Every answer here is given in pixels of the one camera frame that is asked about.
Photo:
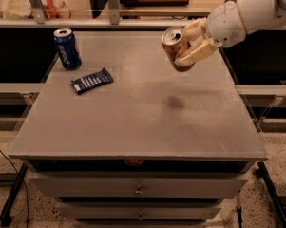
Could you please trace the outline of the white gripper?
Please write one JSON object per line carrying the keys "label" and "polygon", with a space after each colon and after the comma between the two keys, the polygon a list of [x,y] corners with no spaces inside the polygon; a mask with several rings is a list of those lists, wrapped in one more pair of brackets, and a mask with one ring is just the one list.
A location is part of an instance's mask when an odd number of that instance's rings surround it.
{"label": "white gripper", "polygon": [[[214,40],[204,40],[206,31]],[[189,42],[199,45],[189,48],[175,60],[175,64],[179,67],[188,67],[210,57],[217,50],[216,43],[221,48],[230,48],[246,37],[237,4],[233,1],[213,9],[207,20],[198,18],[192,21],[184,27],[183,33]]]}

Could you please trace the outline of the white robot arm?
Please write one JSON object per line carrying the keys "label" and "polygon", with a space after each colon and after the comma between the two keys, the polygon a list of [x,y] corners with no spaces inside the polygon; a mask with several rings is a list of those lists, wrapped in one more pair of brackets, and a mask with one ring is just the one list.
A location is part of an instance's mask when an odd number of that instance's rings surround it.
{"label": "white robot arm", "polygon": [[247,35],[262,29],[286,26],[286,0],[228,1],[214,8],[206,18],[194,20],[184,28],[190,48],[177,56],[184,68],[210,57],[218,48],[230,48]]}

